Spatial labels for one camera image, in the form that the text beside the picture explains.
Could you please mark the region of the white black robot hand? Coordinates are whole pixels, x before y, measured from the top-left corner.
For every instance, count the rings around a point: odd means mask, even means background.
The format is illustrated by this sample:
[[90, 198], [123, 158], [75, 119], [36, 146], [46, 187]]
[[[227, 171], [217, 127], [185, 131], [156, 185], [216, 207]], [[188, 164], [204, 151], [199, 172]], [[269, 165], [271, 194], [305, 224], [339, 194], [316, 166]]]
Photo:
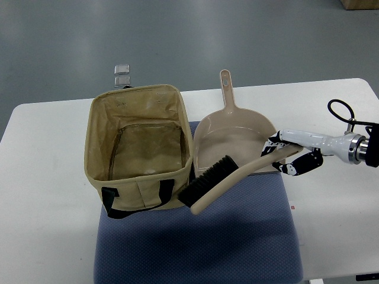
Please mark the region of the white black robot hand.
[[262, 156], [276, 149], [297, 145], [309, 152], [291, 163], [274, 162], [274, 168], [290, 176], [308, 173], [323, 164], [325, 156], [336, 156], [345, 163], [360, 164], [365, 160], [368, 139], [360, 134], [347, 132], [342, 136], [311, 133], [307, 131], [284, 129], [269, 137], [262, 149]]

